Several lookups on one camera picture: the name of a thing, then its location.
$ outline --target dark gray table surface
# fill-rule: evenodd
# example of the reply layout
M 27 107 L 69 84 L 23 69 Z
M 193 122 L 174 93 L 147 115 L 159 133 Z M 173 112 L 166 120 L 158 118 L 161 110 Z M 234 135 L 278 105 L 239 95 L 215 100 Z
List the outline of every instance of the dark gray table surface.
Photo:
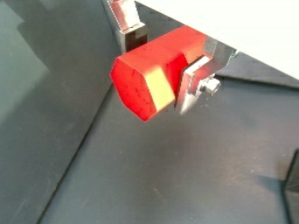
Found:
M 110 92 L 42 224 L 285 224 L 299 91 L 225 80 L 150 122 Z
M 98 0 L 0 0 L 0 223 L 34 224 L 119 54 Z

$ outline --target metal bracket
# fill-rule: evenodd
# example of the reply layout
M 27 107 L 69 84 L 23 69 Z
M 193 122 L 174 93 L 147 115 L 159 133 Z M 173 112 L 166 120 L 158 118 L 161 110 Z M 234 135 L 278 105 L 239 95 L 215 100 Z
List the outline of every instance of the metal bracket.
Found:
M 182 115 L 197 104 L 203 92 L 213 95 L 218 91 L 221 82 L 214 79 L 214 74 L 230 63 L 237 54 L 237 49 L 207 37 L 203 56 L 182 73 L 182 85 L 175 103 Z
M 134 0 L 102 0 L 122 53 L 147 43 L 146 24 L 141 22 Z

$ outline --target dark floor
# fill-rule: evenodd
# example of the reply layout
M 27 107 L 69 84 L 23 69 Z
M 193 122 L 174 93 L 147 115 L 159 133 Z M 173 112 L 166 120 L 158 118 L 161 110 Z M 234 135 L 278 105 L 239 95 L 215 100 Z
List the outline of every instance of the dark floor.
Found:
M 286 224 L 299 91 L 225 80 L 150 122 L 113 89 L 42 224 Z

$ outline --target bolt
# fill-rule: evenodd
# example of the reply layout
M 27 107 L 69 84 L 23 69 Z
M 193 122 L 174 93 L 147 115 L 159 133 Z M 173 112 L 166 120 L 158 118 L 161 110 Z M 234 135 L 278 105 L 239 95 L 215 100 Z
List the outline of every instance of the bolt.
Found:
M 202 83 L 201 91 L 214 95 L 221 88 L 221 81 L 217 79 L 207 79 Z

